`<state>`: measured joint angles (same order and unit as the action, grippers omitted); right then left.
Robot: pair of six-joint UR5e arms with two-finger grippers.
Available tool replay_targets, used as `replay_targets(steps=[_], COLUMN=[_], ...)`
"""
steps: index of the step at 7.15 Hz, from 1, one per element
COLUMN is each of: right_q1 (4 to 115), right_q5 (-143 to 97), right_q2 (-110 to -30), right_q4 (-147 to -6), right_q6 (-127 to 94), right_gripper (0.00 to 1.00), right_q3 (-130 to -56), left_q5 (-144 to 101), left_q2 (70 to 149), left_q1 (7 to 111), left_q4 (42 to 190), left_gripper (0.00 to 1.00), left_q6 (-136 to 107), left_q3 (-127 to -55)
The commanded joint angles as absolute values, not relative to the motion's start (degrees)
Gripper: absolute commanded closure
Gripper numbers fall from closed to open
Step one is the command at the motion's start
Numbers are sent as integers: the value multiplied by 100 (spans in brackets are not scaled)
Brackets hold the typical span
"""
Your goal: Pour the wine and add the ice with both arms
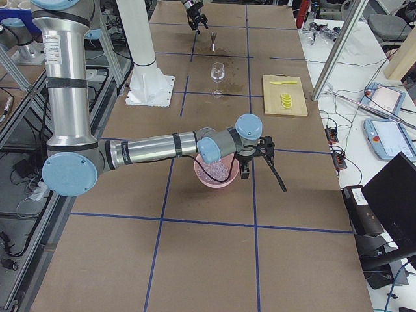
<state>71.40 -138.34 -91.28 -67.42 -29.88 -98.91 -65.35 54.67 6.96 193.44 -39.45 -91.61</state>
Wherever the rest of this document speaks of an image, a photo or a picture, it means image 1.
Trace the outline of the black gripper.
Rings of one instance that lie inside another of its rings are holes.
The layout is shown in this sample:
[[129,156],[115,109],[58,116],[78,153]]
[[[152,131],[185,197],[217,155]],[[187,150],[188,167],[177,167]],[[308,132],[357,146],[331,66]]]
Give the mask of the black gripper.
[[208,20],[205,14],[200,14],[200,10],[203,6],[203,3],[193,3],[190,5],[190,7],[187,9],[187,14],[190,20],[188,21],[188,24],[190,28],[196,32],[196,34],[200,34],[200,30],[198,28],[198,24],[201,21],[203,26],[208,29]]
[[240,178],[248,179],[250,176],[250,169],[248,163],[257,155],[256,148],[244,148],[237,152],[236,159],[240,165]]

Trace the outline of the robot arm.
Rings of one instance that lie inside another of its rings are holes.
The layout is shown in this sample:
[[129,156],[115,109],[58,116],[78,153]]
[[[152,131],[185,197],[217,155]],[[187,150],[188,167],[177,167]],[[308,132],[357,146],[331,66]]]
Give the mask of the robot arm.
[[50,190],[62,196],[80,196],[104,172],[194,153],[206,163],[228,155],[247,163],[260,156],[263,124],[254,114],[243,114],[223,131],[203,128],[138,141],[96,139],[90,126],[84,39],[99,16],[98,6],[93,1],[33,1],[31,11],[43,36],[53,122],[42,168]]
[[181,3],[186,10],[188,24],[193,31],[200,34],[199,25],[208,29],[207,16],[202,13],[203,1],[183,0]]

